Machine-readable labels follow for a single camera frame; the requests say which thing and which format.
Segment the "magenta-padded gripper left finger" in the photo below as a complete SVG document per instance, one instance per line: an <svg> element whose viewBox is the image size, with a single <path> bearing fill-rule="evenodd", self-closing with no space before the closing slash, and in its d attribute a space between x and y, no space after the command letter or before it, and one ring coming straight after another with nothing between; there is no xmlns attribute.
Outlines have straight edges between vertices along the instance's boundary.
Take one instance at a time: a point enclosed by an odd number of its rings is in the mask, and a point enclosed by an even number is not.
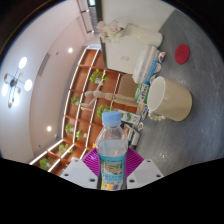
<svg viewBox="0 0 224 224"><path fill-rule="evenodd" d="M92 149L82 159L73 159L60 177L81 187L96 189L99 175L98 153Z"/></svg>

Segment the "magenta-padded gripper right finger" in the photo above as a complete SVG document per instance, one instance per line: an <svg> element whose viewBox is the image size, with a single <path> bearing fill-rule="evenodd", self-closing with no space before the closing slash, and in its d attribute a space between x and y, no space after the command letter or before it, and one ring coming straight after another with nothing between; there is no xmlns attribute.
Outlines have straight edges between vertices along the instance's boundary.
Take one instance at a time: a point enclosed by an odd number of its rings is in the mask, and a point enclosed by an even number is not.
<svg viewBox="0 0 224 224"><path fill-rule="evenodd" d="M163 177L151 159L143 159L131 148L126 155L125 174L127 189L140 188Z"/></svg>

